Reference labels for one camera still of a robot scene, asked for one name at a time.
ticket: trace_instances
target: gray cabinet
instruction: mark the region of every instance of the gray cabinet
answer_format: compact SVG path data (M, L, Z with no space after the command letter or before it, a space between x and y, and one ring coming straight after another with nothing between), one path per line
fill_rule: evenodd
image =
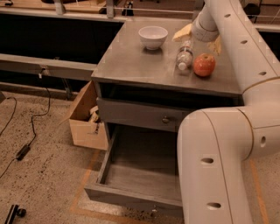
M225 51L207 79L176 68L180 43L172 42L172 36L189 22L127 21L94 70L97 104L111 142L97 182L86 186L91 200L183 216L179 125L194 110L242 104ZM137 31L146 25L169 32L157 51L147 51L138 40ZM208 51L194 43L194 56Z

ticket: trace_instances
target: open drawer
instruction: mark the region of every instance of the open drawer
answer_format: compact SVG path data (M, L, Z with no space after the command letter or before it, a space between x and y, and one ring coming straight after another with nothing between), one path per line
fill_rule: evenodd
M88 197L183 217L176 142L174 132L118 125L97 182L85 187Z

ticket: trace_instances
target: white bowl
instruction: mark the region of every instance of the white bowl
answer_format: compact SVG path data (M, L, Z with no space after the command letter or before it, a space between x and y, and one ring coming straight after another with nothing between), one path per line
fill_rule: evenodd
M142 44L149 50L157 50L168 35L168 31L160 26L145 26L138 33Z

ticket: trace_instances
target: drawer front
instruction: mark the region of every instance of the drawer front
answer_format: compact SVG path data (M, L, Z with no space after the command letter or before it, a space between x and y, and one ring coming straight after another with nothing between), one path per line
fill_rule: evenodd
M183 119L193 110L162 108L128 101L97 99L101 119L106 123L177 132Z

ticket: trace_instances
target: drawer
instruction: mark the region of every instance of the drawer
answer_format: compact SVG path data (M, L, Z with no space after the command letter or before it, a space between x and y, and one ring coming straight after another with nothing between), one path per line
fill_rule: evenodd
M102 203L183 219L177 133L116 125L87 196Z
M182 120L193 112L191 109L167 108L104 98L98 98L97 105L101 119L105 123L118 123L174 132L178 131Z

